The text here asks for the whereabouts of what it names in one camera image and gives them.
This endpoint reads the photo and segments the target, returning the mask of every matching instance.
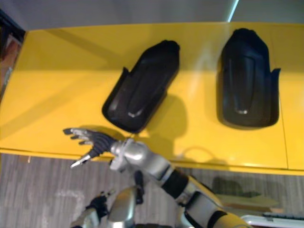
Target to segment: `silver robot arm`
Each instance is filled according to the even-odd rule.
[[[185,208],[184,217],[196,228],[250,228],[236,215],[226,212],[220,200],[206,186],[183,174],[164,157],[153,153],[142,142],[133,139],[116,141],[111,146],[115,158],[110,169],[123,171],[133,166],[171,195]]]

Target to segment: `gray wall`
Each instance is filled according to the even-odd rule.
[[[304,0],[240,0],[232,21],[304,23]]]
[[[225,21],[234,0],[0,0],[25,30],[58,27]]]
[[[0,0],[25,30],[59,27],[227,21],[236,0]],[[239,0],[232,21],[304,23],[304,0]]]

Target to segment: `black molded piece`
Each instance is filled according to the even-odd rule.
[[[101,220],[102,217],[106,216],[108,214],[108,209],[107,209],[107,197],[103,194],[95,197],[92,199],[90,202],[90,205],[86,206],[85,209],[89,208],[94,208],[98,214],[99,221]]]
[[[235,30],[221,54],[219,120],[236,128],[275,124],[279,117],[279,72],[270,72],[267,45],[253,30]]]
[[[140,170],[134,173],[134,180],[136,185],[136,204],[143,204],[143,173]]]
[[[189,178],[186,174],[174,170],[167,181],[163,184],[162,189],[173,198],[178,198],[187,186]]]
[[[105,118],[128,132],[140,132],[177,74],[179,49],[175,41],[164,40],[144,51],[131,72],[123,68],[102,108]]]

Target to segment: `yellow table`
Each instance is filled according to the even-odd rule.
[[[281,67],[278,122],[237,130],[216,115],[222,48],[237,28],[266,42],[271,69]],[[143,132],[144,141],[177,166],[304,175],[304,26],[265,23],[176,23],[94,26],[27,33],[0,108],[0,152],[77,159],[89,150],[64,136],[67,127],[106,127],[101,107],[123,66],[164,40],[180,45],[180,70]],[[105,153],[104,160],[111,158]]]

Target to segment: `gray carpet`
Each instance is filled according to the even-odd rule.
[[[100,191],[118,192],[133,183],[127,173],[109,170],[107,163],[90,162],[70,170],[70,160],[31,158],[27,164],[19,156],[5,154],[1,163],[0,228],[68,228]],[[238,183],[234,187],[218,184],[217,188],[226,193],[258,192],[278,201],[278,208],[304,215],[304,177],[182,170],[211,188],[219,178]],[[145,192],[144,204],[136,208],[136,221],[173,226],[173,199],[152,183]]]

